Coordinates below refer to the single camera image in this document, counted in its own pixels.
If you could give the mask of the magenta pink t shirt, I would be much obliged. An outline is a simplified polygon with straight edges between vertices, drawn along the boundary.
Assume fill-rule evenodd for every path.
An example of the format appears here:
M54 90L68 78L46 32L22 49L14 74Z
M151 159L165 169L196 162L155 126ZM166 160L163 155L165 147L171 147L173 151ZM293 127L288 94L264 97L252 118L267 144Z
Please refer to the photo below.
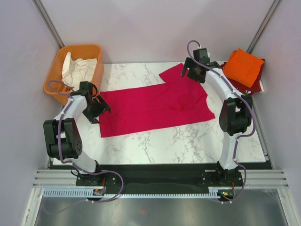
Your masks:
M181 77L183 64L159 74L162 84L101 92L111 108L99 116L101 137L199 123L215 118L203 87Z

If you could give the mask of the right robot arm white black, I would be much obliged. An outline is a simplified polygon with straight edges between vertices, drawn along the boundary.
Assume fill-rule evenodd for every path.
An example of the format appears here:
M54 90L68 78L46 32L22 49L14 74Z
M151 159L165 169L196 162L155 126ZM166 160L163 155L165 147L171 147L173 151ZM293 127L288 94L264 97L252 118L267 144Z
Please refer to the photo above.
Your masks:
M253 117L253 101L249 94L239 92L223 74L217 62L210 60L206 48L189 54L181 76L208 83L222 101L219 125L223 131L222 153L214 171L204 170L200 177L204 186L241 186L237 161L238 140L245 136Z

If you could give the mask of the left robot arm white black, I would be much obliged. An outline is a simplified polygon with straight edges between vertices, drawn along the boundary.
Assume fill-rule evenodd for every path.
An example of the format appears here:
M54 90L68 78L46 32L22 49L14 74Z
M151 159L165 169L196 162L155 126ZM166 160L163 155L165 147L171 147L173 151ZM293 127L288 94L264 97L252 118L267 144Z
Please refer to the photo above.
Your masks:
M54 119L43 123L47 154L72 166L80 175L87 175L91 184L99 185L103 173L98 169L99 163L84 152L77 121L83 114L91 124L99 124L98 117L111 112L111 108L99 95L96 85L88 81L80 82L79 89L71 90L70 94L55 92L67 96L68 101Z

